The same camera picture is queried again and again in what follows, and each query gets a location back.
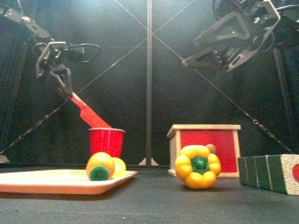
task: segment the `pepper stem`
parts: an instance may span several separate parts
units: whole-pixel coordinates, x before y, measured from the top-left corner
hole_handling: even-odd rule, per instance
[[[193,171],[198,172],[199,174],[203,174],[205,172],[211,170],[209,159],[202,156],[197,156],[191,159],[191,167]]]
[[[109,180],[109,169],[99,165],[90,173],[90,180]]]

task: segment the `red plastic cup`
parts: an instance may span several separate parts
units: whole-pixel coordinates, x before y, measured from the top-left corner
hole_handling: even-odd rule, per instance
[[[105,151],[113,158],[121,158],[126,132],[122,129],[90,129],[90,155]]]

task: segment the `table surface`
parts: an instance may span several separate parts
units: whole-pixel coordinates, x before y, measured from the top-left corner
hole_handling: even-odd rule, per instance
[[[299,196],[245,186],[238,178],[219,178],[214,188],[197,191],[166,169],[135,171],[101,195],[0,192],[2,223],[298,223]]]

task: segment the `metal rod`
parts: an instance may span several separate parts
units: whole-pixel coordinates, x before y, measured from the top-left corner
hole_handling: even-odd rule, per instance
[[[290,101],[290,94],[287,91],[287,83],[286,83],[286,70],[283,66],[283,59],[282,59],[282,51],[275,48],[274,49],[274,57],[275,57],[275,67],[277,67],[277,73],[278,73],[278,79],[281,84],[281,91],[285,101],[285,113],[286,113],[286,120],[287,120],[287,128],[289,133],[293,141],[293,147],[295,149],[299,148],[299,139],[295,133],[295,115],[293,112],[293,106]]]
[[[153,164],[153,0],[147,0],[146,165]]]

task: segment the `bell pepper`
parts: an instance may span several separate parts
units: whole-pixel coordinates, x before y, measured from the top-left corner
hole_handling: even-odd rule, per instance
[[[221,160],[209,147],[187,145],[175,159],[175,173],[191,189],[209,189],[221,175]]]
[[[126,176],[127,164],[122,158],[98,152],[89,159],[86,171],[93,181],[117,179]]]

